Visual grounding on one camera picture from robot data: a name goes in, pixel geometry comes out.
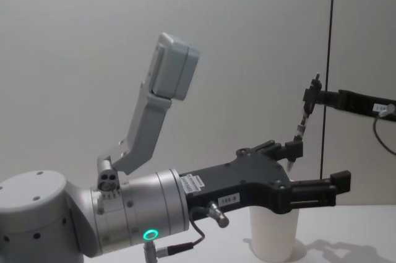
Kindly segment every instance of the white label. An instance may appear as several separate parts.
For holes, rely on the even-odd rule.
[[[197,175],[182,176],[180,177],[180,180],[186,194],[199,192],[201,191],[201,187],[205,186],[204,182],[202,182],[201,178]]]
[[[218,199],[218,206],[227,206],[230,204],[235,204],[241,202],[241,198],[239,196],[239,193],[224,196]]]
[[[383,105],[383,104],[374,104],[374,107],[372,108],[373,111],[376,111],[378,113],[380,113],[381,111],[384,111],[387,109],[387,105]]]

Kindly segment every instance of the white wall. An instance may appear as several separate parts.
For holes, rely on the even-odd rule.
[[[51,169],[91,186],[96,157],[126,135],[161,32],[201,50],[134,176],[234,159],[292,140],[305,87],[324,75],[330,0],[0,0],[1,179]],[[319,176],[322,111],[294,179]]]
[[[396,0],[334,0],[329,90],[396,99]],[[349,169],[352,187],[343,204],[395,204],[396,158],[372,133],[372,118],[327,110],[324,174]],[[396,124],[379,122],[396,149]]]

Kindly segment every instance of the green led ring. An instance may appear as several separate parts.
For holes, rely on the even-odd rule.
[[[153,239],[157,238],[157,237],[158,237],[158,234],[159,234],[158,230],[156,230],[156,229],[150,229],[150,230],[147,230],[147,231],[143,234],[143,239],[144,239],[144,240],[147,240],[147,241],[150,241],[150,240],[153,240]]]

